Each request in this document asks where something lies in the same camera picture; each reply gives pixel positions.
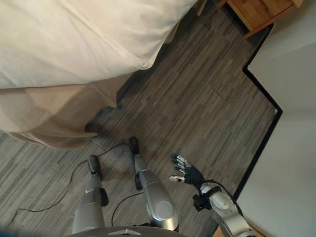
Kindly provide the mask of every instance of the bed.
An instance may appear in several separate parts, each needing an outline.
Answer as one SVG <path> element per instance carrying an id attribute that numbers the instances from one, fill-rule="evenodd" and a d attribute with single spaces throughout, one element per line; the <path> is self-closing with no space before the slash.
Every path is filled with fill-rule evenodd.
<path id="1" fill-rule="evenodd" d="M 116 106 L 119 88 L 134 71 L 152 66 L 194 4 L 1 1 L 0 129 L 57 149 L 87 144 L 83 138 L 97 134 L 86 132 L 86 123 Z"/>

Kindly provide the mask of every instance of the beige bedspread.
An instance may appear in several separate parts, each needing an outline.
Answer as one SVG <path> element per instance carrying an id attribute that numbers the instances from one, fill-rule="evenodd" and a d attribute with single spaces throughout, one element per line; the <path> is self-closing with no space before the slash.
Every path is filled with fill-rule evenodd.
<path id="1" fill-rule="evenodd" d="M 86 85 L 0 90 L 0 129 L 26 142 L 71 149 L 87 144 L 85 125 L 103 107 L 116 106 L 116 94 L 131 74 Z"/>

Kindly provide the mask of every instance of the joint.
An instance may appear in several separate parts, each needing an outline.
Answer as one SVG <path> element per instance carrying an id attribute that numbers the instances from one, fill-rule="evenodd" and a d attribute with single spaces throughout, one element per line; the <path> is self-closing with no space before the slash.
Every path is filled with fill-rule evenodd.
<path id="1" fill-rule="evenodd" d="M 205 194 L 200 194 L 200 195 L 194 195 L 193 196 L 193 205 L 195 207 L 195 209 L 200 212 L 203 209 L 207 209 L 210 210 L 211 207 L 211 203 L 209 201 L 210 196 L 212 196 L 214 193 L 217 192 L 221 192 L 222 189 L 218 186 L 212 188 L 211 190 L 209 190 L 207 193 Z"/>

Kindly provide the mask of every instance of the black cable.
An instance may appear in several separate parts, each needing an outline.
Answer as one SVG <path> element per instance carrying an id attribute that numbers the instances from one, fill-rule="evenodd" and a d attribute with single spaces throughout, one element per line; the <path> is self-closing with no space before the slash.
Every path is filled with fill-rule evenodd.
<path id="1" fill-rule="evenodd" d="M 118 147 L 118 146 L 122 146 L 122 145 L 130 147 L 130 146 L 127 145 L 126 143 L 119 143 L 119 144 L 117 144 L 117 145 L 111 147 L 111 148 L 108 149 L 107 151 L 105 151 L 105 152 L 103 152 L 103 153 L 101 153 L 101 154 L 99 154 L 99 155 L 97 155 L 97 156 L 98 156 L 98 157 L 103 156 L 103 155 L 105 155 L 106 153 L 108 153 L 108 152 L 110 152 L 111 150 L 113 150 L 114 148 L 116 148 L 116 147 Z M 53 208 L 54 206 L 56 206 L 57 204 L 59 204 L 59 203 L 63 200 L 63 198 L 67 195 L 67 193 L 68 193 L 68 191 L 69 191 L 69 188 L 70 188 L 71 182 L 72 182 L 72 180 L 73 180 L 73 176 L 74 176 L 75 171 L 77 170 L 77 168 L 78 168 L 80 165 L 82 165 L 82 164 L 85 163 L 85 162 L 87 162 L 87 160 L 84 160 L 84 161 L 80 162 L 80 163 L 75 167 L 75 169 L 74 169 L 73 172 L 71 173 L 70 180 L 69 180 L 69 183 L 68 183 L 68 186 L 67 186 L 67 188 L 66 188 L 65 193 L 64 193 L 64 194 L 61 196 L 61 198 L 58 199 L 53 205 L 51 205 L 51 206 L 49 206 L 49 207 L 47 207 L 47 208 L 44 208 L 44 209 L 40 209 L 40 210 L 30 210 L 30 209 L 26 209 L 26 208 L 18 208 L 18 209 L 15 211 L 15 213 L 14 213 L 14 215 L 13 215 L 11 221 L 10 221 L 9 224 L 7 224 L 6 226 L 8 227 L 8 226 L 10 226 L 10 225 L 12 224 L 12 222 L 14 221 L 14 219 L 16 218 L 17 214 L 18 214 L 20 211 L 41 212 L 41 211 L 49 210 L 49 209 Z"/>
<path id="2" fill-rule="evenodd" d="M 101 154 L 98 154 L 97 157 L 103 156 L 103 155 L 105 155 L 106 153 L 110 152 L 111 150 L 113 150 L 113 149 L 115 149 L 116 147 L 119 147 L 119 146 L 128 146 L 128 147 L 130 148 L 130 146 L 129 146 L 128 144 L 126 144 L 126 143 L 119 143 L 119 144 L 117 144 L 117 145 L 111 147 L 111 148 L 108 149 L 107 151 L 105 151 L 105 152 L 103 152 L 103 153 L 101 153 Z"/>
<path id="3" fill-rule="evenodd" d="M 69 191 L 69 188 L 70 188 L 70 185 L 71 185 L 71 182 L 73 180 L 73 176 L 74 176 L 74 173 L 75 171 L 77 170 L 77 168 L 79 166 L 81 166 L 83 163 L 86 163 L 87 160 L 84 160 L 82 162 L 80 162 L 76 167 L 75 169 L 73 170 L 73 172 L 71 173 L 71 176 L 70 176 L 70 180 L 69 180 L 69 183 L 68 183 L 68 186 L 66 188 L 66 191 L 65 193 L 61 196 L 61 198 L 59 198 L 53 205 L 51 205 L 50 207 L 47 207 L 47 208 L 44 208 L 44 209 L 39 209 L 39 210 L 30 210 L 30 209 L 25 209 L 25 208 L 18 208 L 15 213 L 14 213 L 14 216 L 12 217 L 11 221 L 9 222 L 9 224 L 7 224 L 6 226 L 10 226 L 12 224 L 12 222 L 14 221 L 14 219 L 16 218 L 17 214 L 19 213 L 19 211 L 29 211 L 29 212 L 41 212 L 41 211 L 46 211 L 46 210 L 49 210 L 51 208 L 53 208 L 54 206 L 56 206 L 57 204 L 59 204 L 62 199 L 66 196 L 66 194 L 68 193 Z"/>
<path id="4" fill-rule="evenodd" d="M 221 188 L 223 188 L 225 190 L 225 192 L 228 194 L 228 196 L 232 199 L 233 203 L 236 205 L 236 208 L 237 208 L 239 214 L 243 217 L 243 212 L 242 212 L 241 208 L 239 207 L 239 205 L 236 202 L 236 200 L 233 197 L 233 195 L 225 188 L 224 185 L 222 185 L 220 182 L 217 182 L 217 181 L 215 181 L 213 179 L 206 179 L 206 180 L 204 180 L 203 183 L 214 183 L 214 184 L 217 184 L 217 185 L 221 186 Z"/>
<path id="5" fill-rule="evenodd" d="M 119 202 L 119 204 L 116 206 L 116 208 L 114 209 L 114 212 L 113 212 L 113 214 L 112 214 L 111 226 L 113 226 L 113 218 L 114 218 L 114 215 L 115 215 L 115 213 L 116 213 L 118 207 L 122 204 L 122 202 L 124 202 L 125 200 L 127 200 L 127 199 L 129 199 L 129 198 L 131 198 L 131 197 L 133 197 L 133 196 L 137 196 L 137 195 L 140 195 L 140 194 L 143 194 L 143 193 L 133 194 L 133 195 L 131 195 L 131 196 L 128 196 L 128 197 L 124 198 L 122 201 Z"/>

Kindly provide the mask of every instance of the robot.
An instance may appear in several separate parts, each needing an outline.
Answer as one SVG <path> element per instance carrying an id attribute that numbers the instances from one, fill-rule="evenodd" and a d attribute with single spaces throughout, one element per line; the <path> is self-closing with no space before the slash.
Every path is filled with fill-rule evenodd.
<path id="1" fill-rule="evenodd" d="M 142 159 L 137 138 L 130 138 L 129 146 L 133 154 L 136 189 L 144 191 L 150 223 L 141 226 L 105 227 L 102 206 L 106 206 L 109 201 L 101 184 L 103 176 L 98 157 L 90 156 L 87 163 L 91 178 L 75 212 L 73 233 L 69 237 L 184 237 L 178 233 L 179 219 L 174 203 L 160 180 Z M 234 198 L 228 192 L 222 192 L 221 188 L 227 191 L 225 187 L 214 180 L 205 180 L 201 172 L 180 155 L 171 154 L 171 161 L 183 176 L 172 175 L 169 180 L 184 182 L 197 189 L 194 207 L 197 211 L 208 209 L 211 217 L 221 227 L 224 236 L 256 236 Z"/>

